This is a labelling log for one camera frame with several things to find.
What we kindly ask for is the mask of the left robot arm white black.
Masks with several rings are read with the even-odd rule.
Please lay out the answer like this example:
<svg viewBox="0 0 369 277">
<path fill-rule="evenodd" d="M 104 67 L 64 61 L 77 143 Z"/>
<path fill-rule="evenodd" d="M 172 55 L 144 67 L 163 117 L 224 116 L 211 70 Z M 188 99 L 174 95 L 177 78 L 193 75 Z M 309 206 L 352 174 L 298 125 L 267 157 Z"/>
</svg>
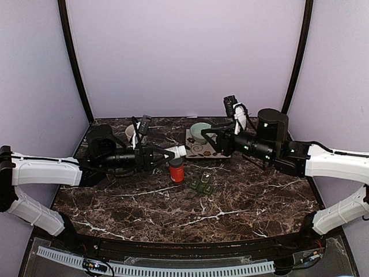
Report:
<svg viewBox="0 0 369 277">
<path fill-rule="evenodd" d="M 153 170 L 186 155 L 183 145 L 161 148 L 145 144 L 146 127 L 138 124 L 128 147 L 117 138 L 110 125 L 99 125 L 87 135 L 83 158 L 47 158 L 15 153 L 1 146 L 1 212 L 6 212 L 43 229 L 69 252 L 81 247 L 70 219 L 30 198 L 19 187 L 26 184 L 56 184 L 71 187 L 95 186 L 108 175 L 125 177 Z"/>
</svg>

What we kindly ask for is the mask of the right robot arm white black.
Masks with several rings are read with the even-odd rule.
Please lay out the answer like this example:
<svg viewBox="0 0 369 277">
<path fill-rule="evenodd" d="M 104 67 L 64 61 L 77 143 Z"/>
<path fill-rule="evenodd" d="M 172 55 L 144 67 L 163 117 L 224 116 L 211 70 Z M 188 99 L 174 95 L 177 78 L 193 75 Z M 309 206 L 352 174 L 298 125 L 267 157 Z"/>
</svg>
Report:
<svg viewBox="0 0 369 277">
<path fill-rule="evenodd" d="M 319 142 L 288 138 L 288 116 L 271 108 L 258 112 L 252 134 L 248 116 L 233 108 L 231 123 L 201 130 L 212 148 L 225 156 L 240 152 L 257 158 L 282 174 L 294 177 L 332 177 L 363 183 L 354 194 L 337 204 L 305 216 L 294 238 L 299 250 L 307 250 L 332 229 L 368 215 L 368 154 L 330 149 Z"/>
</svg>

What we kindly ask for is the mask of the red pill bottle grey lid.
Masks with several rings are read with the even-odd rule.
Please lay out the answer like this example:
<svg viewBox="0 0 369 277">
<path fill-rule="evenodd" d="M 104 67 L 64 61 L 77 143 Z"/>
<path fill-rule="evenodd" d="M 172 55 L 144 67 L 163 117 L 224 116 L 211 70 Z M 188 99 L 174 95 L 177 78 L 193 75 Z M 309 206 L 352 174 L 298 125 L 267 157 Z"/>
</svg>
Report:
<svg viewBox="0 0 369 277">
<path fill-rule="evenodd" d="M 169 161 L 170 177 L 173 182 L 180 183 L 184 180 L 183 159 L 177 158 Z"/>
</svg>

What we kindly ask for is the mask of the green pill organizer box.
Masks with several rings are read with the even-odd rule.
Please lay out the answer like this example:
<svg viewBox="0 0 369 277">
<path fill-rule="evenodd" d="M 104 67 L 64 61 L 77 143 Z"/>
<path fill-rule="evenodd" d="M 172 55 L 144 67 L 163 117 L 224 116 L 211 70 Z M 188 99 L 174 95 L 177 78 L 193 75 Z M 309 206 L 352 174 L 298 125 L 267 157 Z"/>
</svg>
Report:
<svg viewBox="0 0 369 277">
<path fill-rule="evenodd" d="M 193 180 L 189 184 L 189 188 L 205 195 L 211 195 L 214 192 L 212 184 L 212 175 L 209 172 L 203 172 L 200 179 Z"/>
</svg>

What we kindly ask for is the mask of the white pill bottle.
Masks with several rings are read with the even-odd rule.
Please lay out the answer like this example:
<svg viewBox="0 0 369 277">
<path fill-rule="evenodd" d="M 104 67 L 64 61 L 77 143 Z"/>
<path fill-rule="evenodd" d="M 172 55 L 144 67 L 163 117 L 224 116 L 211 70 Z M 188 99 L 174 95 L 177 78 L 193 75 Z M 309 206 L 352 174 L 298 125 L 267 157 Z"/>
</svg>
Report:
<svg viewBox="0 0 369 277">
<path fill-rule="evenodd" d="M 171 148 L 167 148 L 166 150 L 172 152 L 175 159 L 182 158 L 187 155 L 186 147 L 184 145 L 174 146 Z"/>
</svg>

